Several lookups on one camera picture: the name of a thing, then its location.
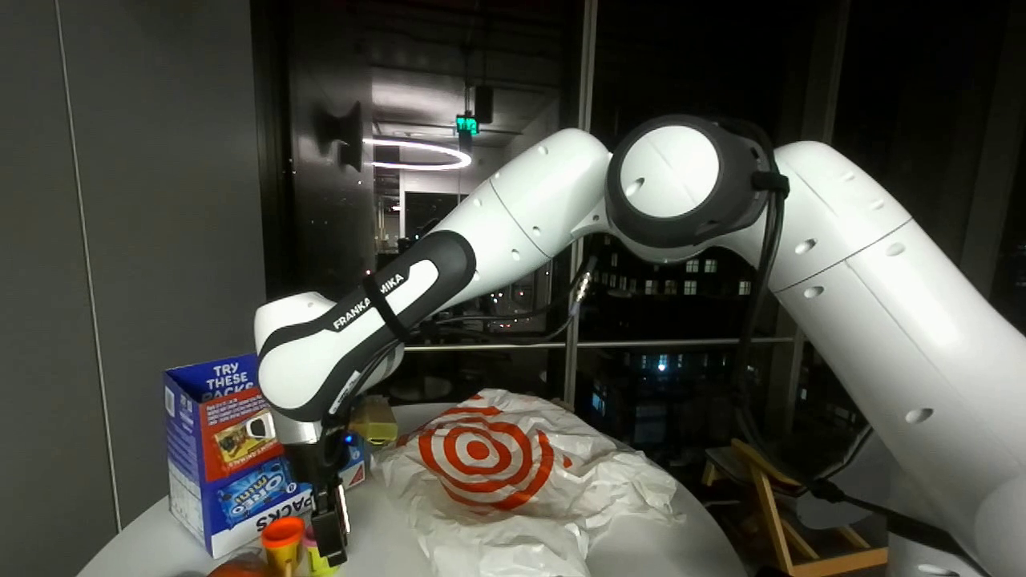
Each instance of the table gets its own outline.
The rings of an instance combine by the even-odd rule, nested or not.
[[[440,407],[397,410],[401,428],[422,426]],[[594,577],[744,577],[744,565],[708,509],[679,489],[686,520],[675,525],[654,520],[623,520],[610,525],[587,558]],[[349,562],[347,577],[431,577],[404,509],[384,482],[349,489]],[[168,498],[128,522],[79,577],[205,577],[213,562],[177,522]]]

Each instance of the cardboard box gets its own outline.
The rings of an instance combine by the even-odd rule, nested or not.
[[[266,440],[255,355],[180,365],[163,375],[171,509],[213,558],[253,545],[261,530],[315,507]]]

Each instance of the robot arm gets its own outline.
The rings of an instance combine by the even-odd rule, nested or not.
[[[859,405],[930,522],[993,573],[1026,568],[1026,342],[915,218],[828,145],[769,150],[708,117],[637,127],[617,152],[559,132],[480,183],[411,252],[344,302],[293,296],[255,310],[261,388],[311,441],[322,420],[380,381],[401,335],[488,296],[584,234],[651,262],[728,246],[762,262],[789,179],[769,292]]]

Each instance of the wooden chair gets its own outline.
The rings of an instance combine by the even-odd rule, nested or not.
[[[816,550],[786,517],[786,498],[799,498],[804,486],[779,472],[762,453],[733,440],[733,454],[744,461],[747,482],[752,485],[761,525],[769,536],[776,569],[793,577],[828,577],[828,573],[852,573],[888,565],[888,548],[870,545],[855,530],[838,530],[846,550]]]

